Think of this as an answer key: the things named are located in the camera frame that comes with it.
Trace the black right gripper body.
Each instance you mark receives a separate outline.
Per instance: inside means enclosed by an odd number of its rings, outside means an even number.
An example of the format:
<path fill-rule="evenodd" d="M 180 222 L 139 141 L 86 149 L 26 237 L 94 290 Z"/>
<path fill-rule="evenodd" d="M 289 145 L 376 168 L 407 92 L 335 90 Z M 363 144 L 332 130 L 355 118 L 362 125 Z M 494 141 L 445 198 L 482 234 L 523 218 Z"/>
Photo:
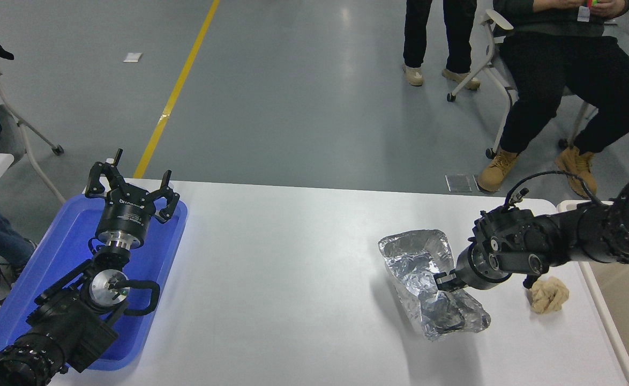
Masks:
<path fill-rule="evenodd" d="M 471 288 L 489 290 L 510 279 L 509 273 L 493 269 L 483 257 L 477 243 L 471 243 L 463 250 L 455 264 L 455 276 Z"/>

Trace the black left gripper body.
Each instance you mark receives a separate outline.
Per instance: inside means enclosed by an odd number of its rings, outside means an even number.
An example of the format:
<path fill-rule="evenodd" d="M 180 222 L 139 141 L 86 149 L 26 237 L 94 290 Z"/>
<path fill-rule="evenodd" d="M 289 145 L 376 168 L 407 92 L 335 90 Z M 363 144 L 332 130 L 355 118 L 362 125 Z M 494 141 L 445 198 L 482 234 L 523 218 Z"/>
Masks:
<path fill-rule="evenodd" d="M 143 243 L 155 212 L 155 204 L 150 201 L 131 203 L 126 197 L 108 195 L 95 234 L 103 243 L 114 234 L 126 234 L 132 243 Z"/>

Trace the seated person's left hand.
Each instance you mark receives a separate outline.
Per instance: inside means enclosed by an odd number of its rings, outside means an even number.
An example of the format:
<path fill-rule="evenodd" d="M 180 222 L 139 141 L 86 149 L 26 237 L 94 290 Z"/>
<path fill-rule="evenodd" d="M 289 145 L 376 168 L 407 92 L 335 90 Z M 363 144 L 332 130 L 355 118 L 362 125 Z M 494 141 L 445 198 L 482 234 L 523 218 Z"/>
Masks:
<path fill-rule="evenodd" d="M 629 1 L 606 0 L 596 1 L 590 8 L 590 14 L 603 19 L 614 19 L 625 14 L 629 10 Z"/>

